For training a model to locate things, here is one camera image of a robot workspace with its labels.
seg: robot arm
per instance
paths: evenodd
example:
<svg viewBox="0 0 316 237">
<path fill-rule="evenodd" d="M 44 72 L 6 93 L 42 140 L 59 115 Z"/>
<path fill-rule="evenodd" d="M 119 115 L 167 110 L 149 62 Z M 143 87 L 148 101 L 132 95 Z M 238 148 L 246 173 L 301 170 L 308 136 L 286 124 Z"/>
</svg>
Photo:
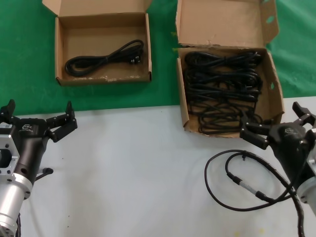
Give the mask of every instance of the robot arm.
<svg viewBox="0 0 316 237">
<path fill-rule="evenodd" d="M 243 114 L 240 137 L 264 150 L 271 146 L 298 197 L 316 215 L 316 116 L 297 102 L 293 110 L 299 118 L 279 125 L 251 123 Z M 306 131 L 303 127 L 306 123 L 313 128 Z"/>
<path fill-rule="evenodd" d="M 0 109 L 0 236 L 14 237 L 22 202 L 31 195 L 49 139 L 58 142 L 77 129 L 71 102 L 66 113 L 47 120 L 13 116 L 14 100 Z"/>
</svg>

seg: coiled black cable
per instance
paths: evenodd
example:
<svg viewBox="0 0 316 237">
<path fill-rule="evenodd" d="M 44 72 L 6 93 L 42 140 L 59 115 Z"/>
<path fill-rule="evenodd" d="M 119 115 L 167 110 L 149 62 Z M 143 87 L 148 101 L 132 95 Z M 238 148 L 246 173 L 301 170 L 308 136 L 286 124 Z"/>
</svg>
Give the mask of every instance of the coiled black cable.
<svg viewBox="0 0 316 237">
<path fill-rule="evenodd" d="M 211 161 L 213 161 L 214 159 L 216 159 L 217 157 L 226 154 L 226 153 L 235 153 L 233 155 L 231 155 L 225 164 L 225 171 L 227 176 L 236 184 L 243 186 L 244 188 L 246 188 L 247 190 L 249 190 L 250 192 L 252 192 L 257 198 L 259 198 L 260 200 L 266 201 L 266 204 L 260 205 L 260 206 L 256 206 L 256 207 L 251 207 L 251 208 L 235 208 L 235 207 L 231 207 L 228 206 L 224 203 L 222 203 L 211 191 L 211 188 L 209 186 L 208 180 L 207 180 L 207 169 L 209 167 L 209 164 L 211 163 Z M 277 198 L 277 199 L 273 199 L 270 197 L 267 197 L 264 193 L 260 192 L 260 191 L 255 191 L 253 190 L 251 187 L 249 187 L 248 185 L 246 185 L 243 180 L 241 180 L 240 178 L 238 178 L 237 176 L 234 176 L 229 170 L 228 170 L 228 164 L 229 162 L 236 156 L 242 156 L 243 159 L 245 159 L 246 157 L 254 159 L 255 161 L 257 161 L 258 163 L 262 164 L 268 171 L 270 171 L 277 179 L 280 180 L 280 182 L 282 183 L 282 185 L 284 187 L 286 187 L 286 190 Z M 247 152 L 247 151 L 243 151 L 243 150 L 228 150 L 228 151 L 223 151 L 218 153 L 217 155 L 213 156 L 211 159 L 209 159 L 206 163 L 205 169 L 204 169 L 204 180 L 205 180 L 205 184 L 206 184 L 206 188 L 209 192 L 209 194 L 212 196 L 212 198 L 221 206 L 229 209 L 229 210 L 233 210 L 233 211 L 241 211 L 241 212 L 247 212 L 247 211 L 254 211 L 254 210 L 259 210 L 268 206 L 272 206 L 278 202 L 281 201 L 285 201 L 288 200 L 289 198 L 292 198 L 296 211 L 297 211 L 297 215 L 298 215 L 298 236 L 299 237 L 305 237 L 304 234 L 304 211 L 303 208 L 301 206 L 300 200 L 298 199 L 298 197 L 296 196 L 296 192 L 293 189 L 293 184 L 295 184 L 298 180 L 298 178 L 301 176 L 303 169 L 306 165 L 306 162 L 302 165 L 302 167 L 300 168 L 299 172 L 297 173 L 296 177 L 294 180 L 291 181 L 291 183 L 289 184 L 278 172 L 276 169 L 274 169 L 268 162 L 266 162 L 264 159 L 260 158 L 259 156 L 251 153 L 251 152 Z"/>
<path fill-rule="evenodd" d="M 186 55 L 188 67 L 183 75 L 188 112 L 197 116 L 200 133 L 239 132 L 242 111 L 251 121 L 265 123 L 255 114 L 263 84 L 255 68 L 261 60 L 255 51 L 231 57 L 206 52 Z"/>
<path fill-rule="evenodd" d="M 82 77 L 109 63 L 138 64 L 144 52 L 144 42 L 139 39 L 133 40 L 107 56 L 78 56 L 68 60 L 65 71 L 71 76 Z"/>
</svg>

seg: silver metal cylinder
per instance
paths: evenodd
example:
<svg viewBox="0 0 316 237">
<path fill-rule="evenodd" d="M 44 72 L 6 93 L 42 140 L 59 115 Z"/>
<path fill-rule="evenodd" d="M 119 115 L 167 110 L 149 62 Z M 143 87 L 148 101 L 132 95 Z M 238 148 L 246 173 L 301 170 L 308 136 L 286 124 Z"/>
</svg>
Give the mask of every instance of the silver metal cylinder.
<svg viewBox="0 0 316 237">
<path fill-rule="evenodd" d="M 306 195 L 306 201 L 316 216 L 316 187 L 312 188 Z"/>
<path fill-rule="evenodd" d="M 316 177 L 301 184 L 297 189 L 297 195 L 303 203 L 308 203 L 316 216 Z"/>
<path fill-rule="evenodd" d="M 0 225 L 2 236 L 14 237 L 22 202 L 32 191 L 32 183 L 19 174 L 0 180 Z"/>
</svg>

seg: white table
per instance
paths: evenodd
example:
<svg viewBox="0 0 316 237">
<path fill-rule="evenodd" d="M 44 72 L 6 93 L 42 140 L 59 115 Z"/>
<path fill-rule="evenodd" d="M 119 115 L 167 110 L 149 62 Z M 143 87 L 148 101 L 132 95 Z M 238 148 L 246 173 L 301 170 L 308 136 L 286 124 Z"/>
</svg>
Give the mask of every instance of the white table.
<svg viewBox="0 0 316 237">
<path fill-rule="evenodd" d="M 316 113 L 316 97 L 285 99 L 284 121 L 296 119 L 294 101 Z M 291 199 L 234 212 L 219 206 L 205 187 L 206 161 L 228 149 L 254 152 L 285 175 L 270 148 L 185 132 L 178 106 L 77 112 L 76 117 L 79 128 L 47 146 L 41 167 L 54 173 L 36 182 L 24 201 L 22 237 L 297 236 Z M 226 176 L 226 158 L 209 169 L 215 195 L 235 207 L 263 203 Z M 283 191 L 255 161 L 236 158 L 230 170 L 270 197 Z M 314 237 L 316 217 L 307 205 L 304 209 L 306 236 Z"/>
</svg>

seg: cable on table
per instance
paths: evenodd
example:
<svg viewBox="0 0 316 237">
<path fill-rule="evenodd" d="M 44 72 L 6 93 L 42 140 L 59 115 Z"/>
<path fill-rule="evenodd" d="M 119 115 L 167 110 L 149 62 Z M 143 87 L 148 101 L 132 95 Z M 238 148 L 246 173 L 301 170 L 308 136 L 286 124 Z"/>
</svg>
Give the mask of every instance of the cable on table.
<svg viewBox="0 0 316 237">
<path fill-rule="evenodd" d="M 228 206 L 224 203 L 222 203 L 212 192 L 210 185 L 208 183 L 207 180 L 207 169 L 209 167 L 209 164 L 216 159 L 217 157 L 224 155 L 226 153 L 234 153 L 233 155 L 231 155 L 225 164 L 225 171 L 227 176 L 236 184 L 242 186 L 243 188 L 247 189 L 248 191 L 250 191 L 251 193 L 253 193 L 257 198 L 259 198 L 260 200 L 266 201 L 266 204 L 260 205 L 260 206 L 255 206 L 255 207 L 250 207 L 250 208 L 236 208 L 236 207 L 231 207 Z M 256 191 L 254 190 L 252 187 L 250 187 L 249 185 L 247 185 L 242 179 L 240 179 L 237 176 L 234 176 L 229 170 L 228 170 L 228 165 L 229 162 L 237 156 L 241 156 L 243 159 L 245 158 L 250 158 L 253 159 L 255 161 L 257 161 L 258 163 L 262 164 L 268 171 L 270 171 L 281 183 L 284 187 L 286 187 L 286 190 L 276 199 L 267 197 L 263 192 L 261 191 Z M 305 233 L 304 233 L 304 211 L 303 208 L 301 206 L 300 200 L 296 195 L 296 192 L 293 189 L 293 185 L 298 181 L 298 178 L 300 177 L 300 175 L 302 174 L 302 171 L 304 169 L 306 165 L 306 162 L 302 165 L 302 167 L 300 168 L 299 172 L 297 173 L 295 179 L 293 179 L 290 183 L 288 183 L 278 172 L 276 169 L 274 169 L 268 162 L 266 162 L 264 159 L 260 158 L 259 156 L 251 153 L 251 152 L 247 152 L 247 151 L 243 151 L 243 150 L 228 150 L 228 151 L 223 151 L 218 153 L 217 155 L 213 156 L 211 159 L 208 160 L 208 162 L 206 163 L 205 166 L 205 170 L 204 170 L 204 180 L 205 180 L 205 184 L 206 184 L 206 188 L 209 192 L 209 194 L 212 196 L 212 198 L 218 203 L 220 204 L 222 207 L 225 207 L 229 210 L 233 210 L 233 211 L 241 211 L 241 212 L 247 212 L 247 211 L 254 211 L 254 210 L 259 210 L 268 206 L 272 206 L 278 202 L 281 201 L 285 201 L 288 200 L 289 198 L 292 198 L 296 211 L 297 211 L 297 216 L 298 216 L 298 236 L 299 237 L 305 237 Z"/>
</svg>

